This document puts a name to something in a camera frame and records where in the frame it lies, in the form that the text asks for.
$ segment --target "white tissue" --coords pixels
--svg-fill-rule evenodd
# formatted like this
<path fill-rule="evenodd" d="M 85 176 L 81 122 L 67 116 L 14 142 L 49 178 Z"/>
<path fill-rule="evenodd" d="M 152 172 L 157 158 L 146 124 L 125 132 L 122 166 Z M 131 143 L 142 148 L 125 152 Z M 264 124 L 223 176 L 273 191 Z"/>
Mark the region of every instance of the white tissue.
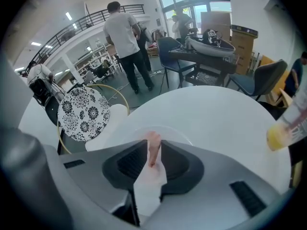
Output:
<path fill-rule="evenodd" d="M 150 154 L 148 148 L 149 142 L 147 142 L 146 164 L 133 185 L 135 203 L 141 223 L 160 206 L 161 187 L 167 183 L 165 168 L 161 161 L 161 147 L 153 167 L 148 166 Z"/>

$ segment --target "cardboard box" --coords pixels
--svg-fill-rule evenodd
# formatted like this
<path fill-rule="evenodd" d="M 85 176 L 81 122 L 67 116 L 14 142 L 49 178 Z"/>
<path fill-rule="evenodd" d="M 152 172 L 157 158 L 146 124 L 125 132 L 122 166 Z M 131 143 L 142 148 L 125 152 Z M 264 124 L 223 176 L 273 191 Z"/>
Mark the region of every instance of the cardboard box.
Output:
<path fill-rule="evenodd" d="M 245 75 L 249 67 L 254 39 L 258 37 L 258 32 L 238 25 L 231 25 L 231 30 L 231 44 L 236 48 L 235 54 L 239 55 L 236 72 Z"/>
<path fill-rule="evenodd" d="M 230 13 L 214 11 L 201 12 L 201 33 L 207 29 L 220 31 L 221 38 L 230 42 Z"/>

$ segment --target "white t-shirt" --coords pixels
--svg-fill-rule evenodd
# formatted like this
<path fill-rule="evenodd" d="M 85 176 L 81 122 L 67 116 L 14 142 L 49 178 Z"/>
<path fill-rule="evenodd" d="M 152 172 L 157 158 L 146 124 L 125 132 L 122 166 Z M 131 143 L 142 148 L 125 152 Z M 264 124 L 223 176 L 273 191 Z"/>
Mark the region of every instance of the white t-shirt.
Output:
<path fill-rule="evenodd" d="M 28 74 L 27 84 L 35 82 L 38 78 L 47 80 L 50 73 L 51 71 L 43 64 L 33 66 Z"/>
<path fill-rule="evenodd" d="M 172 31 L 173 33 L 175 33 L 175 36 L 174 36 L 175 39 L 181 38 L 180 32 L 179 32 L 179 21 L 173 24 Z"/>
<path fill-rule="evenodd" d="M 113 13 L 107 19 L 104 32 L 111 37 L 119 58 L 124 58 L 139 52 L 140 48 L 132 32 L 132 26 L 137 23 L 129 13 Z"/>

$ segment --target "hand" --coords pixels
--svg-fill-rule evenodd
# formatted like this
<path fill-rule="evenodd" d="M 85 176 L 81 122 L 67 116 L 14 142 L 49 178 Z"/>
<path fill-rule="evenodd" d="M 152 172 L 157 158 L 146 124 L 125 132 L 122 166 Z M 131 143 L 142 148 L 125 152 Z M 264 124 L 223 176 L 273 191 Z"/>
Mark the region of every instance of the hand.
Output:
<path fill-rule="evenodd" d="M 153 167 L 158 157 L 159 149 L 161 146 L 161 136 L 154 131 L 146 134 L 145 139 L 149 142 L 149 161 L 148 166 Z"/>

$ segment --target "sneaker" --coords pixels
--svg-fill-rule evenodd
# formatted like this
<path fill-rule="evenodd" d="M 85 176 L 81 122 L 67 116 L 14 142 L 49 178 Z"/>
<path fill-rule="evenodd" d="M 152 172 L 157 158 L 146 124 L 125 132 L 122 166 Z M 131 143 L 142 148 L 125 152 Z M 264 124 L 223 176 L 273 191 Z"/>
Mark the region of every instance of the sneaker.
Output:
<path fill-rule="evenodd" d="M 149 90 L 149 91 L 152 91 L 153 88 L 154 88 L 154 85 L 152 85 L 151 87 L 148 87 L 148 90 Z"/>

